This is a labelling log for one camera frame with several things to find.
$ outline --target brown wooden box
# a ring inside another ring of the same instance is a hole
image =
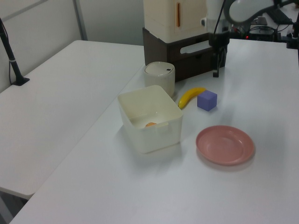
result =
[[[181,54],[183,47],[209,39],[208,33],[181,41],[165,43],[143,28],[145,65],[151,62],[168,62],[176,69],[176,82],[211,71],[213,48],[207,48],[190,54]]]

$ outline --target banana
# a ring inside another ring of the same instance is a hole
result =
[[[185,92],[183,94],[183,96],[181,97],[181,99],[178,102],[178,107],[180,109],[183,109],[187,103],[195,96],[201,94],[203,91],[205,91],[206,89],[203,87],[196,87],[193,89],[188,90],[187,92]]]

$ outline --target white cylindrical container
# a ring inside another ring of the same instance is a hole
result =
[[[159,85],[172,97],[175,84],[175,68],[167,62],[152,62],[144,69],[145,86]]]

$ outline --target drawer handle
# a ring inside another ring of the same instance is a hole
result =
[[[181,3],[177,3],[177,27],[181,26]]]
[[[203,41],[203,42],[199,42],[196,44],[192,44],[186,47],[181,48],[180,53],[181,54],[191,54],[200,50],[205,50],[211,48],[211,46],[209,45],[209,41]]]

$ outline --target white plastic bin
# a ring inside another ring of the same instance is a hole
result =
[[[144,27],[165,43],[207,33],[205,0],[143,0]]]
[[[118,96],[121,119],[141,153],[180,141],[183,113],[161,86],[153,85]],[[153,122],[156,125],[145,127]]]

